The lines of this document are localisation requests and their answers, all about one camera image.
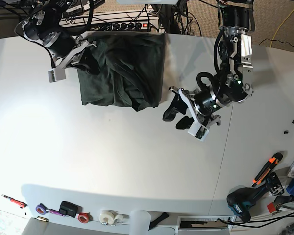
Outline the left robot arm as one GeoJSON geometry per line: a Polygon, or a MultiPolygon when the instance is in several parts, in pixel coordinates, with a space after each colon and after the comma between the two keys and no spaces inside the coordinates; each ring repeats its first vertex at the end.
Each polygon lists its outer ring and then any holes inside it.
{"type": "Polygon", "coordinates": [[[231,103],[241,103],[253,95],[252,38],[255,30],[252,0],[217,1],[219,33],[214,42],[213,62],[216,73],[200,72],[198,88],[189,91],[171,86],[175,96],[162,120],[171,122],[176,114],[184,117],[176,129],[204,141],[214,124],[221,124],[216,112],[231,103]]]}

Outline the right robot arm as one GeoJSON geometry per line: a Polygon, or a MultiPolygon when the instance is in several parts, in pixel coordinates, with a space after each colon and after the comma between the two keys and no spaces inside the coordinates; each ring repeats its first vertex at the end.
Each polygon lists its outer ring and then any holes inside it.
{"type": "Polygon", "coordinates": [[[77,68],[91,75],[100,73],[100,66],[93,57],[89,41],[82,34],[90,31],[94,13],[94,2],[89,1],[89,15],[85,26],[78,31],[68,31],[60,26],[63,13],[72,5],[72,0],[50,0],[41,9],[21,20],[14,32],[47,51],[51,69],[50,83],[66,79],[66,68],[77,68]]]}

